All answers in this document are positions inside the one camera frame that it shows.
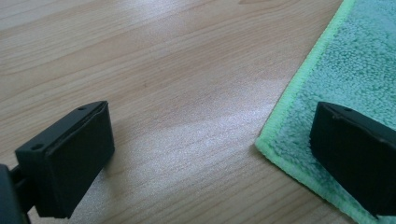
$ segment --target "wooden surface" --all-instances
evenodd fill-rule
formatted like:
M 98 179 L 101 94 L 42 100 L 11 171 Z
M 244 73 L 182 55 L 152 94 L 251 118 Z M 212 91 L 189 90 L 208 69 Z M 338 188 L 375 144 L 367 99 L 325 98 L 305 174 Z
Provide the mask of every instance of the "wooden surface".
M 116 142 L 69 220 L 33 223 L 351 222 L 253 146 L 340 2 L 0 1 L 0 162 L 98 100 Z

